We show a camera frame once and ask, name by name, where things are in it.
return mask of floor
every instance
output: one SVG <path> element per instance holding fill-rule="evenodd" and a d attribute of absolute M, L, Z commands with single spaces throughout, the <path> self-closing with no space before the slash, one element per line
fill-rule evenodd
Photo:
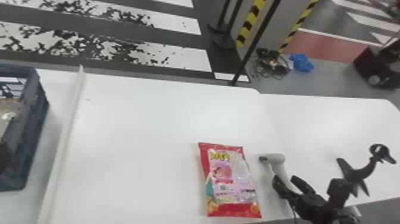
<path fill-rule="evenodd" d="M 207 29 L 221 4 L 0 0 L 0 63 L 67 71 L 83 64 L 88 73 L 227 85 L 240 58 L 213 46 Z M 366 47 L 386 42 L 399 24 L 386 16 L 381 1 L 320 0 L 285 52 L 306 53 L 315 70 L 292 71 L 283 80 L 242 76 L 237 85 L 263 94 L 386 98 L 400 108 L 398 91 L 371 88 L 351 65 Z M 395 199 L 359 209 L 365 224 L 400 223 L 399 206 Z"/>
<path fill-rule="evenodd" d="M 0 0 L 0 58 L 224 79 L 240 58 L 210 44 L 207 23 L 216 20 L 219 4 Z"/>
<path fill-rule="evenodd" d="M 380 0 L 320 0 L 285 53 L 351 63 L 368 46 L 381 46 L 400 30 Z"/>

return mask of pole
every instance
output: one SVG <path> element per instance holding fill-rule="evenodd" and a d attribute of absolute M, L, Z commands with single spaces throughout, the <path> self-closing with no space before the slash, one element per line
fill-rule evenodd
<path fill-rule="evenodd" d="M 222 8 L 222 12 L 220 15 L 220 18 L 218 19 L 217 24 L 215 25 L 214 23 L 208 23 L 208 28 L 213 31 L 214 33 L 225 33 L 226 30 L 222 28 L 222 25 L 224 23 L 224 19 L 226 16 L 226 12 L 228 11 L 228 7 L 230 4 L 231 0 L 225 0 L 224 6 Z"/>
<path fill-rule="evenodd" d="M 232 16 L 230 17 L 229 24 L 226 30 L 226 33 L 221 36 L 215 36 L 213 37 L 212 41 L 214 44 L 219 46 L 220 48 L 226 49 L 226 50 L 232 50 L 236 48 L 235 42 L 230 39 L 230 31 L 233 28 L 233 24 L 235 23 L 236 17 L 238 16 L 240 7 L 242 6 L 243 0 L 237 0 L 235 8 L 233 9 Z"/>
<path fill-rule="evenodd" d="M 222 9 L 220 18 L 218 19 L 218 23 L 217 23 L 218 28 L 221 28 L 222 24 L 224 23 L 225 15 L 226 15 L 226 12 L 228 12 L 229 4 L 230 4 L 230 0 L 226 0 L 225 4 L 224 4 L 224 8 Z"/>
<path fill-rule="evenodd" d="M 275 11 L 280 4 L 280 1 L 281 0 L 274 0 L 274 2 L 272 3 L 267 16 L 265 17 L 264 21 L 261 23 L 260 29 L 258 29 L 257 34 L 254 37 L 253 43 L 251 43 L 249 50 L 247 51 L 247 53 L 245 55 L 245 58 L 243 59 L 242 63 L 240 64 L 239 69 L 237 70 L 233 80 L 229 83 L 229 85 L 235 86 L 236 82 L 238 82 L 241 72 L 243 71 L 243 69 L 245 68 L 251 55 L 253 54 L 253 51 L 254 51 L 255 47 L 257 46 L 258 42 L 260 41 L 262 35 L 264 34 L 265 29 L 267 28 L 268 24 L 271 22 L 272 16 L 274 16 Z"/>

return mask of white floor marking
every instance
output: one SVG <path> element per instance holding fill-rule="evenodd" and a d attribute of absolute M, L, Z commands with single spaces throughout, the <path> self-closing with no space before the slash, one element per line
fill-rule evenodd
<path fill-rule="evenodd" d="M 0 0 L 0 3 L 201 35 L 196 19 L 91 0 Z"/>
<path fill-rule="evenodd" d="M 216 79 L 227 80 L 227 81 L 231 81 L 233 79 L 233 77 L 235 76 L 234 74 L 217 73 L 217 72 L 215 72 L 214 75 L 215 75 Z M 249 77 L 247 77 L 244 74 L 239 76 L 238 81 L 239 82 L 250 82 Z"/>
<path fill-rule="evenodd" d="M 389 3 L 387 2 L 379 2 L 381 5 L 383 5 L 384 7 L 389 7 Z"/>
<path fill-rule="evenodd" d="M 378 39 L 378 41 L 380 41 L 382 44 L 385 44 L 390 38 L 392 38 L 391 36 L 386 36 L 386 35 L 382 35 L 379 33 L 373 33 L 371 32 L 371 34 Z M 393 38 L 393 40 L 391 40 L 387 45 L 392 44 L 393 42 L 397 41 L 399 38 Z"/>
<path fill-rule="evenodd" d="M 193 8 L 193 2 L 192 0 L 152 0 L 152 1 L 157 1 L 157 2 L 165 2 L 168 4 L 173 4 L 173 5 L 179 5 L 179 6 L 184 6 L 188 8 Z"/>
<path fill-rule="evenodd" d="M 347 12 L 357 23 L 361 23 L 367 26 L 376 27 L 383 30 L 389 30 L 392 32 L 397 32 L 400 30 L 400 25 L 395 23 L 389 23 L 382 20 L 377 20 L 375 18 L 366 17 L 363 15 L 358 15 L 354 13 Z"/>
<path fill-rule="evenodd" d="M 206 50 L 0 21 L 0 49 L 212 72 Z"/>
<path fill-rule="evenodd" d="M 368 1 L 368 0 L 356 0 L 356 1 L 363 2 L 363 3 L 367 3 L 367 4 L 371 4 L 371 2 Z"/>
<path fill-rule="evenodd" d="M 361 5 L 358 3 L 345 1 L 345 0 L 331 0 L 336 5 L 340 5 L 342 7 L 351 8 L 353 10 L 363 11 L 365 13 L 370 13 L 374 15 L 379 15 L 386 18 L 391 18 L 391 16 L 387 15 L 384 11 L 378 10 L 377 8 L 369 7 L 366 5 Z"/>
<path fill-rule="evenodd" d="M 344 40 L 344 41 L 351 41 L 351 42 L 355 42 L 355 43 L 363 43 L 363 44 L 371 45 L 371 46 L 382 46 L 382 44 L 379 44 L 379 43 L 362 41 L 362 40 L 358 40 L 358 39 L 347 38 L 347 37 L 344 37 L 344 36 L 333 35 L 333 34 L 329 34 L 329 33 L 323 33 L 323 32 L 304 29 L 304 28 L 299 28 L 299 31 L 303 31 L 303 32 L 306 32 L 306 33 L 313 33 L 313 34 L 321 35 L 321 36 L 327 36 L 327 37 L 330 37 L 330 38 L 341 39 L 341 40 Z"/>

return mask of barcode scanner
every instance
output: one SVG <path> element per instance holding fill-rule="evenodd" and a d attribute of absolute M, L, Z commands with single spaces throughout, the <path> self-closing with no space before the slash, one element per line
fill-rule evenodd
<path fill-rule="evenodd" d="M 291 190 L 295 189 L 291 182 L 289 181 L 288 175 L 285 170 L 285 161 L 286 158 L 283 154 L 280 153 L 272 153 L 267 154 L 265 156 L 259 157 L 260 162 L 269 163 L 272 167 L 272 171 L 279 176 L 282 182 Z"/>

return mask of blue plastic bag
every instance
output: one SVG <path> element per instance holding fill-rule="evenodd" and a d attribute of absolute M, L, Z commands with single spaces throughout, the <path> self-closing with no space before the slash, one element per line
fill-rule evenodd
<path fill-rule="evenodd" d="M 291 54 L 290 60 L 295 64 L 295 68 L 299 71 L 310 72 L 314 70 L 313 64 L 308 61 L 305 54 Z"/>

